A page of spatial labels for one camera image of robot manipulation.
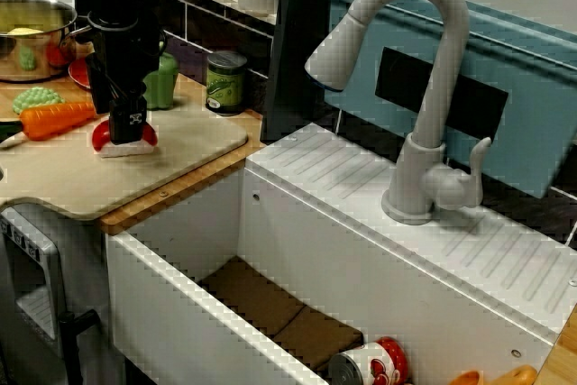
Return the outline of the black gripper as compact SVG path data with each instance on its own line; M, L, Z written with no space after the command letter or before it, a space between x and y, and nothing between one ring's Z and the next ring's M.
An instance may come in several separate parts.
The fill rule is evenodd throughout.
M109 110L113 144L138 142L147 118L144 78L156 71L165 33L156 26L126 32L91 31L94 52L87 58L95 109Z

